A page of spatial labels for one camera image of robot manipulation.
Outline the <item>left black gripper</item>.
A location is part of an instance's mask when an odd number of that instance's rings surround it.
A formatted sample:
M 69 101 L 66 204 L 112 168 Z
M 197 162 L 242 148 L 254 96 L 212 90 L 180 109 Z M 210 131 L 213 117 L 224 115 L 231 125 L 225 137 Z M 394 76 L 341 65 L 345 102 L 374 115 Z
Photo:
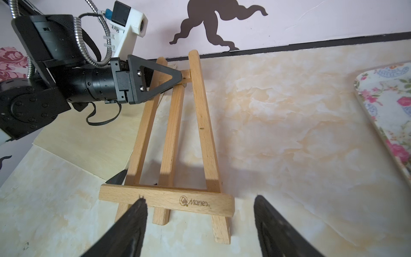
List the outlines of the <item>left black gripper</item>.
M 65 98 L 71 103 L 117 100 L 112 68 L 115 71 L 124 71 L 129 67 L 131 96 L 128 98 L 128 103 L 131 105 L 144 103 L 172 89 L 183 80 L 180 71 L 162 64 L 134 55 L 128 55 L 127 62 L 115 58 L 112 64 L 106 67 L 90 69 L 78 67 L 66 70 L 64 73 Z M 170 78 L 155 86 L 153 83 L 156 75 Z

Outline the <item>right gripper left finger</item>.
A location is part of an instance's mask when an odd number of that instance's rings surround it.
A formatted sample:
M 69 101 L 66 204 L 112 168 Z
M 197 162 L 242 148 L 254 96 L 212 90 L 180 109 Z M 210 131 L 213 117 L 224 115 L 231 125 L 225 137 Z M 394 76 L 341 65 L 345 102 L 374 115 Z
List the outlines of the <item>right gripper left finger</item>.
M 139 257 L 148 217 L 144 198 L 126 213 L 84 254 L 83 257 Z

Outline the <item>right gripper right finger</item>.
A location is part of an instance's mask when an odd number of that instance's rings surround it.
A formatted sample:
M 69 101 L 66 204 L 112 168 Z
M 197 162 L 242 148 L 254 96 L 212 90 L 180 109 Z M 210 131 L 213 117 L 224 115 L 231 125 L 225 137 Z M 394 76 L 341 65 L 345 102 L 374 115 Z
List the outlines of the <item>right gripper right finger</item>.
M 254 201 L 255 225 L 264 257 L 321 257 L 323 254 L 311 245 L 261 195 Z

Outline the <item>light wooden canvas board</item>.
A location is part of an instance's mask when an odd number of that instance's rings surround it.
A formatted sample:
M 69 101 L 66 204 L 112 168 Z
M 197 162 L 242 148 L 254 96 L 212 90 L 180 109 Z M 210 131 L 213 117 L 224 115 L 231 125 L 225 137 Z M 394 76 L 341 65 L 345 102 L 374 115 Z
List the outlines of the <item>light wooden canvas board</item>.
M 108 180 L 127 167 L 143 111 L 144 104 L 119 108 L 104 102 L 71 109 L 44 127 L 34 144 Z

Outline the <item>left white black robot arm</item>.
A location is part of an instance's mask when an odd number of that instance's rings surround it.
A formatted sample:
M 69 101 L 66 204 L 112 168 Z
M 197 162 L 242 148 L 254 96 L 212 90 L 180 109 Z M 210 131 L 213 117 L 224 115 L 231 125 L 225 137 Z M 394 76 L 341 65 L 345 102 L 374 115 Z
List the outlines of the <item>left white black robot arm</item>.
M 140 104 L 183 81 L 180 71 L 132 54 L 137 37 L 146 34 L 142 12 L 120 1 L 104 11 L 88 5 L 104 29 L 105 56 L 83 30 L 81 16 L 22 16 L 18 2 L 9 2 L 28 75 L 1 83 L 1 143 L 21 139 L 70 109 L 99 101 Z

